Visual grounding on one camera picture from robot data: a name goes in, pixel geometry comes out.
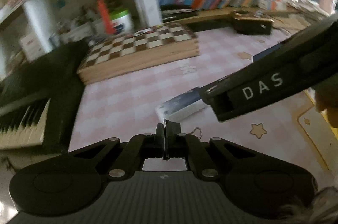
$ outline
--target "star sticker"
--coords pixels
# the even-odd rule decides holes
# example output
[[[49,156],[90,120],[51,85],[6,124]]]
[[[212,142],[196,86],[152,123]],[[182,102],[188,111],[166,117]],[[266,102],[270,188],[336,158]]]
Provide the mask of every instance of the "star sticker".
[[[239,53],[237,53],[237,56],[242,60],[244,60],[244,59],[251,60],[251,57],[252,57],[252,55],[247,53],[247,52],[239,52]]]
[[[264,130],[263,124],[251,124],[252,130],[250,131],[250,134],[253,134],[257,136],[258,139],[262,138],[263,134],[267,134],[268,132]]]
[[[304,123],[305,123],[306,125],[310,125],[310,120],[309,120],[308,118],[304,118]]]
[[[185,64],[180,68],[183,74],[196,72],[196,66],[190,66],[189,64]]]

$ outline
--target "finger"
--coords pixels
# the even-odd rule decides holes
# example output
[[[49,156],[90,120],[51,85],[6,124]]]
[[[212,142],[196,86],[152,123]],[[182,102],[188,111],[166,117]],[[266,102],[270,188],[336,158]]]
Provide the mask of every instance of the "finger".
[[[330,125],[338,129],[338,108],[327,108],[327,119]]]
[[[321,112],[327,108],[327,105],[322,98],[322,96],[318,93],[318,91],[315,92],[315,104],[316,104],[316,110],[318,112]]]

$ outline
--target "wooden block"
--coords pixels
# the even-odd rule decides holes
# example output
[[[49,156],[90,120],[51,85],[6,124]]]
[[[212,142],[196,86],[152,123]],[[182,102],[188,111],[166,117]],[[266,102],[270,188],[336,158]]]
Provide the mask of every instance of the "wooden block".
[[[196,35],[172,23],[151,33],[119,37],[95,45],[77,73],[86,84],[199,55]]]

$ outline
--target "das logo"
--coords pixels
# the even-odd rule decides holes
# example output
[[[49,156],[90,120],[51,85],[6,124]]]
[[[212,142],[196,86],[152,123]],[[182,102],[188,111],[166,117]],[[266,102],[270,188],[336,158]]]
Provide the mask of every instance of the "das logo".
[[[273,85],[274,87],[279,87],[280,85],[283,84],[283,79],[278,76],[279,73],[275,73],[271,76],[271,81],[276,83]],[[259,85],[259,94],[262,94],[264,91],[270,90],[270,88],[263,81],[259,81],[258,85]],[[246,87],[242,89],[242,91],[247,100],[251,99],[254,96],[254,92],[250,87]]]

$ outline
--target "black keyboard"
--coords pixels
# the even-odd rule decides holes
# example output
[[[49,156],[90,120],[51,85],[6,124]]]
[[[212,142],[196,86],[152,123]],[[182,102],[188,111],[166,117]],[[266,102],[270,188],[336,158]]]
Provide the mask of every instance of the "black keyboard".
[[[85,42],[62,46],[22,66],[2,82],[0,149],[68,151],[84,85],[77,67]]]

